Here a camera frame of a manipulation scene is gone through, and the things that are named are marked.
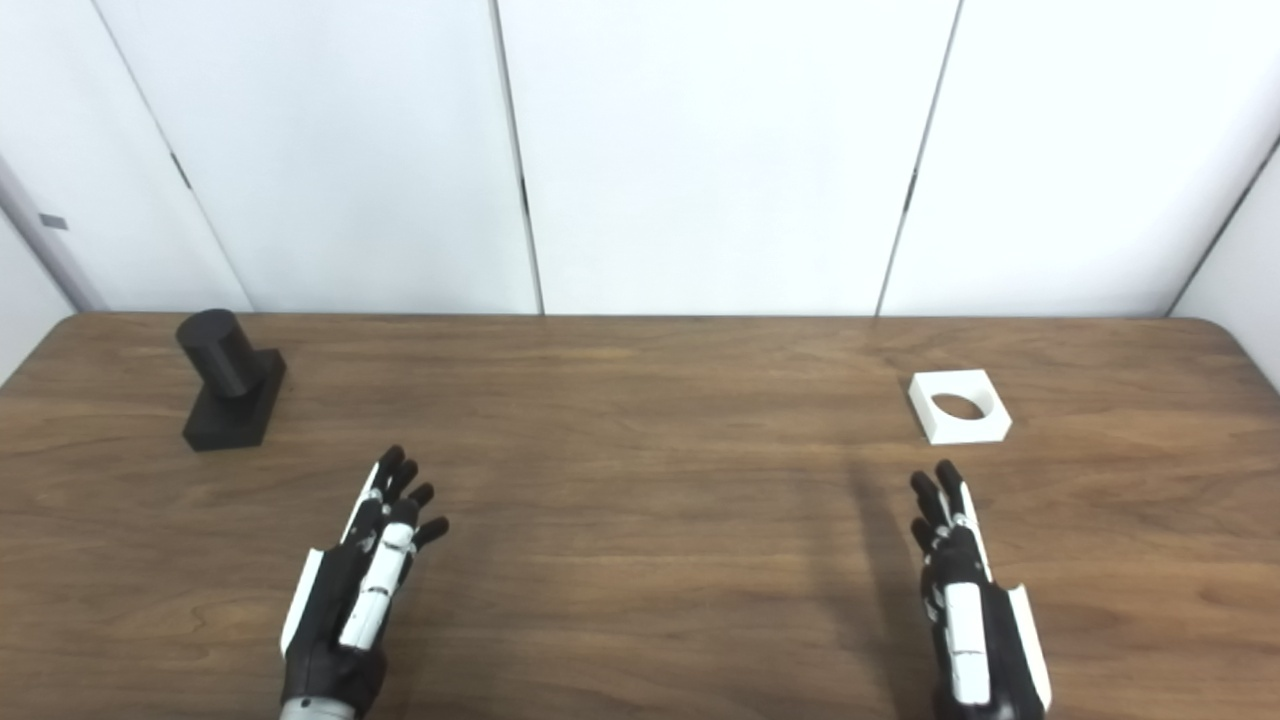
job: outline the robotic hand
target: robotic hand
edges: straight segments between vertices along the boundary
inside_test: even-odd
[[[402,497],[416,475],[417,462],[392,446],[369,473],[338,544],[307,553],[280,635],[282,720],[355,720],[378,697],[392,596],[415,555],[449,530],[445,518],[417,527],[435,491],[422,483]]]
[[[1027,588],[991,579],[987,548],[969,487],[950,460],[938,484],[911,475],[923,518],[911,534],[924,551],[920,592],[933,624],[941,679],[938,720],[1043,720],[1051,702],[1048,670]]]

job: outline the white square block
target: white square block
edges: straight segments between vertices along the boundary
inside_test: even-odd
[[[1000,442],[1014,424],[1005,404],[991,384],[987,370],[947,370],[942,373],[916,373],[908,392],[915,415],[924,427],[932,445],[960,445],[966,442]],[[973,402],[982,410],[982,418],[966,420],[943,411],[933,402],[934,395],[955,395]]]

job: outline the white wall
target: white wall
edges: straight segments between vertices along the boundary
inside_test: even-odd
[[[0,213],[0,383],[72,306]]]
[[[965,3],[883,311],[1167,311],[1280,133],[1277,28],[1280,3]]]
[[[538,310],[488,3],[99,5],[259,310]]]
[[[1174,314],[1226,328],[1280,388],[1280,160],[1275,156]]]
[[[548,313],[872,314],[954,0],[499,0]]]
[[[4,206],[88,309],[250,307],[92,3],[0,0],[0,159]]]

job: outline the black 3d-printed object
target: black 3d-printed object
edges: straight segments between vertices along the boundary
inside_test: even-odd
[[[205,380],[182,437],[196,452],[262,445],[284,380],[279,350],[253,350],[230,310],[183,320],[178,343]]]

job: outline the wooden table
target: wooden table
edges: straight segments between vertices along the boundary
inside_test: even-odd
[[[372,717],[927,719],[910,470],[966,473],[1051,717],[1280,710],[1280,398],[1194,320],[246,316],[261,448],[196,455],[180,316],[79,315],[0,391],[3,715],[275,717],[280,623],[401,442],[453,532]],[[986,368],[933,448],[914,372]]]

